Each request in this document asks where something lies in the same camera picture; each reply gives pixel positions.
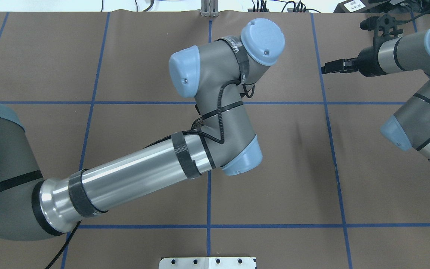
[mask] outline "metal tube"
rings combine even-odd
[[[211,170],[200,137],[185,138],[198,171]],[[85,171],[82,185],[91,203],[105,211],[186,178],[169,139]]]

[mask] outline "robotic arm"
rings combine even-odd
[[[284,44],[275,23],[254,19],[240,37],[174,53],[172,82],[182,97],[195,98],[203,126],[62,180],[43,179],[24,127],[14,111],[0,104],[0,238],[62,235],[84,218],[212,169],[236,175],[258,166],[261,150],[241,100],[242,87],[276,63]]]
[[[387,14],[361,22],[361,29],[375,30],[374,45],[363,49],[357,58],[326,63],[322,73],[359,71],[373,77],[423,70],[429,81],[389,118],[381,133],[401,150],[415,148],[430,162],[430,29],[399,37],[400,24]]]

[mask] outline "barcode label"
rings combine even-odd
[[[348,3],[345,3],[346,9],[348,9],[349,12],[355,12],[356,10],[360,10],[363,7],[366,7],[361,0],[355,0]]]

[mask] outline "white bracket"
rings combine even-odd
[[[202,17],[218,17],[218,0],[202,0]]]
[[[159,269],[256,269],[255,257],[163,258]]]

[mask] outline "white label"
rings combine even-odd
[[[356,10],[360,10],[366,6],[361,2],[361,0],[354,0],[349,3],[345,3],[345,7],[349,12],[355,12]]]

